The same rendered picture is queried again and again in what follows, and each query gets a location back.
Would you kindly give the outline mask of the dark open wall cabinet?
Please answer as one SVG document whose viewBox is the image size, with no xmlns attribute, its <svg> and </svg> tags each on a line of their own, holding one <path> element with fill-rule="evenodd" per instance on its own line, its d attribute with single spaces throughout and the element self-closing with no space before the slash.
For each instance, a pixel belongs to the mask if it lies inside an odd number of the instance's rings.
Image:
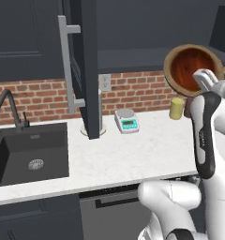
<svg viewBox="0 0 225 240">
<path fill-rule="evenodd" d="M 100 73 L 161 70 L 171 49 L 189 43 L 225 66 L 225 0 L 97 0 Z"/>
</svg>

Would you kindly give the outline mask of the grey wall outlet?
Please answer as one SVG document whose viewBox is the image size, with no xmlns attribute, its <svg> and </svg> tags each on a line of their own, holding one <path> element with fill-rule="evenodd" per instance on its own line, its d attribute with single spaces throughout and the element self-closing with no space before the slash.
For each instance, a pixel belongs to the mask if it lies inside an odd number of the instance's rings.
<svg viewBox="0 0 225 240">
<path fill-rule="evenodd" d="M 99 89 L 101 91 L 111 90 L 111 75 L 110 74 L 100 74 L 98 76 Z"/>
</svg>

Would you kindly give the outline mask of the white teal kitchen scale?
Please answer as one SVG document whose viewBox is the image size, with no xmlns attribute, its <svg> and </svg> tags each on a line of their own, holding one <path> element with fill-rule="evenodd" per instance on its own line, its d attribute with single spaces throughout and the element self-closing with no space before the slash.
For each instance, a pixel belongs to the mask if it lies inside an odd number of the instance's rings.
<svg viewBox="0 0 225 240">
<path fill-rule="evenodd" d="M 122 134 L 138 132 L 139 120 L 131 109 L 119 109 L 114 112 L 114 121 Z"/>
</svg>

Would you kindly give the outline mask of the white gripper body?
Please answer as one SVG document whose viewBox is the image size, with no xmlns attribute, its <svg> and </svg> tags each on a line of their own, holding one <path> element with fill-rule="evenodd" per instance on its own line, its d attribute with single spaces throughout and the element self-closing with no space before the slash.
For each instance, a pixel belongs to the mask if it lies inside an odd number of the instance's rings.
<svg viewBox="0 0 225 240">
<path fill-rule="evenodd" d="M 193 78 L 197 84 L 201 87 L 203 92 L 213 91 L 218 92 L 217 84 L 218 78 L 213 71 L 206 68 L 200 68 L 193 73 Z"/>
</svg>

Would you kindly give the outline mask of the grey dishwasher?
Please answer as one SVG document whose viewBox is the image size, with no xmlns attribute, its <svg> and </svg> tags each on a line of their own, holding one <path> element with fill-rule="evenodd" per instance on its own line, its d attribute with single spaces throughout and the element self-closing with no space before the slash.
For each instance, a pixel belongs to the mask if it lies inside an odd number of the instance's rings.
<svg viewBox="0 0 225 240">
<path fill-rule="evenodd" d="M 95 200 L 113 195 L 136 195 L 138 184 L 109 187 L 80 194 L 84 240 L 137 240 L 151 212 L 137 202 L 96 208 Z"/>
</svg>

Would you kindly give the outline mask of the grey paper towel holder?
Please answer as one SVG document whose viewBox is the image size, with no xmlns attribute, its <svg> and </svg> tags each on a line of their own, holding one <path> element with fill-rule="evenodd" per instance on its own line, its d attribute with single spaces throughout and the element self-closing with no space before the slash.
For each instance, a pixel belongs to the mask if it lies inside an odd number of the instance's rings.
<svg viewBox="0 0 225 240">
<path fill-rule="evenodd" d="M 99 136 L 101 136 L 106 132 L 106 126 L 103 124 L 102 120 L 102 91 L 100 89 L 98 89 L 98 115 L 99 115 Z M 84 136 L 88 136 L 84 125 L 81 126 L 81 133 Z"/>
</svg>

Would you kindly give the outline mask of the dark base cabinet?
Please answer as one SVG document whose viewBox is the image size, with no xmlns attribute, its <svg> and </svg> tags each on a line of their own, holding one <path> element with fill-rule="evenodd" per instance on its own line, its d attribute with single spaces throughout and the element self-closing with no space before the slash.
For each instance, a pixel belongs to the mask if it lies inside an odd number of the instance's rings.
<svg viewBox="0 0 225 240">
<path fill-rule="evenodd" d="M 83 240 L 79 195 L 0 205 L 0 240 Z"/>
</svg>

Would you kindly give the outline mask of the yellow sponge block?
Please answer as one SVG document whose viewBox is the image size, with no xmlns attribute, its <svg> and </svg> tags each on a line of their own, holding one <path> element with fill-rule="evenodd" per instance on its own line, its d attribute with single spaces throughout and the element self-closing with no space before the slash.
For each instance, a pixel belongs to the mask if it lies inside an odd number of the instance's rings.
<svg viewBox="0 0 225 240">
<path fill-rule="evenodd" d="M 180 97 L 174 97 L 171 100 L 171 107 L 169 116 L 173 120 L 179 120 L 182 117 L 182 113 L 185 107 L 185 101 Z"/>
</svg>

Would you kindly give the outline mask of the large wooden bowl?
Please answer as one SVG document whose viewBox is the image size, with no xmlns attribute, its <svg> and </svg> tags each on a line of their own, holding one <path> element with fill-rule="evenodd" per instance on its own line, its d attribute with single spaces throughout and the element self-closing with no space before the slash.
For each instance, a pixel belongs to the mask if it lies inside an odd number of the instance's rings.
<svg viewBox="0 0 225 240">
<path fill-rule="evenodd" d="M 220 79 L 224 79 L 224 68 L 220 59 L 202 45 L 185 44 L 172 49 L 164 60 L 163 72 L 170 87 L 185 97 L 195 97 L 202 91 L 192 77 L 199 68 L 207 68 Z"/>
</svg>

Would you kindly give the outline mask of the black tap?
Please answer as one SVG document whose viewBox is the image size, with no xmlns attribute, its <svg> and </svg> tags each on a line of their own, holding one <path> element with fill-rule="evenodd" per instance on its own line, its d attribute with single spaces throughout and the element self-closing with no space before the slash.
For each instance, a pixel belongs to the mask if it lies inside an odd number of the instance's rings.
<svg viewBox="0 0 225 240">
<path fill-rule="evenodd" d="M 29 128 L 30 127 L 30 121 L 26 118 L 25 112 L 22 113 L 23 117 L 24 117 L 24 120 L 22 121 L 20 119 L 20 117 L 18 115 L 17 108 L 16 108 L 16 104 L 15 104 L 15 101 L 14 101 L 14 97 L 13 97 L 11 91 L 8 90 L 8 89 L 5 89 L 0 95 L 0 109 L 1 109 L 1 107 L 2 107 L 6 98 L 8 98 L 8 100 L 9 100 L 9 104 L 10 104 L 10 108 L 11 108 L 11 111 L 12 111 L 12 114 L 13 114 L 14 124 L 15 124 L 16 129 L 21 131 L 24 128 Z"/>
</svg>

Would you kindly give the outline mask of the dark closed wall cabinet door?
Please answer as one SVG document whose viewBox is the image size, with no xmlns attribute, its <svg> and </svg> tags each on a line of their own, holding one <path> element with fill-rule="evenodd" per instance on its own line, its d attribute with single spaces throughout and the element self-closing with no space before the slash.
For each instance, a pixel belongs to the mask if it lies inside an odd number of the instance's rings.
<svg viewBox="0 0 225 240">
<path fill-rule="evenodd" d="M 0 0 L 0 83 L 64 77 L 64 0 Z"/>
</svg>

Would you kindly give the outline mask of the dark open cabinet door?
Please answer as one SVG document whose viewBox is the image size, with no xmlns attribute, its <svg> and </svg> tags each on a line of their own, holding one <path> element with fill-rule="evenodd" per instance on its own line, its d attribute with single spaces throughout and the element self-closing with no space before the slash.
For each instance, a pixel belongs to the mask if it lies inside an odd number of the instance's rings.
<svg viewBox="0 0 225 240">
<path fill-rule="evenodd" d="M 71 23 L 81 27 L 81 33 L 72 37 L 73 57 L 82 81 L 82 86 L 74 85 L 75 95 L 85 101 L 80 111 L 88 138 L 93 140 L 99 137 L 97 0 L 69 0 L 69 3 Z"/>
</svg>

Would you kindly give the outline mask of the black sink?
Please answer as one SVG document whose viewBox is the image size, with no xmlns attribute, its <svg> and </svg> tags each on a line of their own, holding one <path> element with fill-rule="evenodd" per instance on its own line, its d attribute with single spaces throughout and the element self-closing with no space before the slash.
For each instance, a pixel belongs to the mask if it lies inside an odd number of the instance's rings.
<svg viewBox="0 0 225 240">
<path fill-rule="evenodd" d="M 0 129 L 0 187 L 69 177 L 68 126 Z"/>
</svg>

